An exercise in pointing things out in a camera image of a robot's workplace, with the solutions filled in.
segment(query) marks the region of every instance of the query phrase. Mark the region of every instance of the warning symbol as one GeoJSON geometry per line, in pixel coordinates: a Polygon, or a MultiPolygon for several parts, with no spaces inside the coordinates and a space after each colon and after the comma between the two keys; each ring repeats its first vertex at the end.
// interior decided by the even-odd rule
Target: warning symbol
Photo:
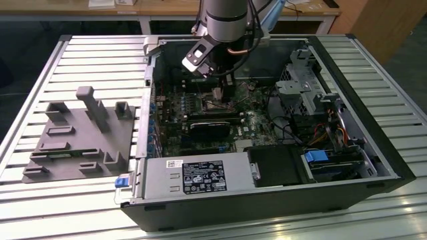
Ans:
{"type": "Polygon", "coordinates": [[[194,177],[193,176],[187,176],[185,179],[185,183],[186,184],[191,184],[194,182],[194,177]]]}

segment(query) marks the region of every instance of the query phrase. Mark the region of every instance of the metal grid table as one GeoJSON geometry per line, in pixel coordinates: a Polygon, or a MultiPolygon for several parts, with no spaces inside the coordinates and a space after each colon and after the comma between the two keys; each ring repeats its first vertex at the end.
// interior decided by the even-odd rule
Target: metal grid table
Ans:
{"type": "MultiPolygon", "coordinates": [[[[48,117],[48,102],[82,108],[79,86],[106,106],[141,106],[145,36],[74,36],[60,41],[0,146],[0,239],[417,239],[427,226],[426,115],[358,40],[319,38],[418,179],[350,209],[181,230],[143,232],[115,203],[117,177],[20,183],[48,117]]],[[[135,119],[131,158],[137,153],[135,119]]]]}

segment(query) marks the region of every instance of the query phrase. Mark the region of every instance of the red wire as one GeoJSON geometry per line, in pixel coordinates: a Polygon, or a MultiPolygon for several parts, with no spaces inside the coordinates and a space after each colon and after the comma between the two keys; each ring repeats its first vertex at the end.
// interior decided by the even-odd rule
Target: red wire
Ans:
{"type": "Polygon", "coordinates": [[[321,123],[321,124],[318,124],[318,126],[315,126],[314,136],[317,136],[317,134],[318,134],[318,128],[319,128],[321,126],[323,126],[323,125],[325,125],[325,123],[321,123]]]}

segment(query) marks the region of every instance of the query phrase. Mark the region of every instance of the table leg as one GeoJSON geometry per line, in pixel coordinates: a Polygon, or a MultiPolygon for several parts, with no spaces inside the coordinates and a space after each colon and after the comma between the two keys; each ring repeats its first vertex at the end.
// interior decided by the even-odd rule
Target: table leg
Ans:
{"type": "Polygon", "coordinates": [[[153,30],[151,30],[151,27],[150,27],[150,20],[151,20],[150,16],[141,16],[139,17],[139,25],[141,25],[141,30],[142,30],[142,34],[143,35],[151,35],[153,34],[153,30]]]}
{"type": "Polygon", "coordinates": [[[315,34],[329,34],[337,16],[326,16],[315,34]]]}

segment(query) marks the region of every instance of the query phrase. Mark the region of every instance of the black case side panel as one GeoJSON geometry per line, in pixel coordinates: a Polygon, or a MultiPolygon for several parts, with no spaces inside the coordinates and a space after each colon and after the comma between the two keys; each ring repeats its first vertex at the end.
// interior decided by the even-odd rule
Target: black case side panel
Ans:
{"type": "Polygon", "coordinates": [[[122,205],[122,210],[147,232],[237,223],[290,215],[347,209],[382,193],[399,180],[373,181],[282,192],[242,194],[122,205]]]}

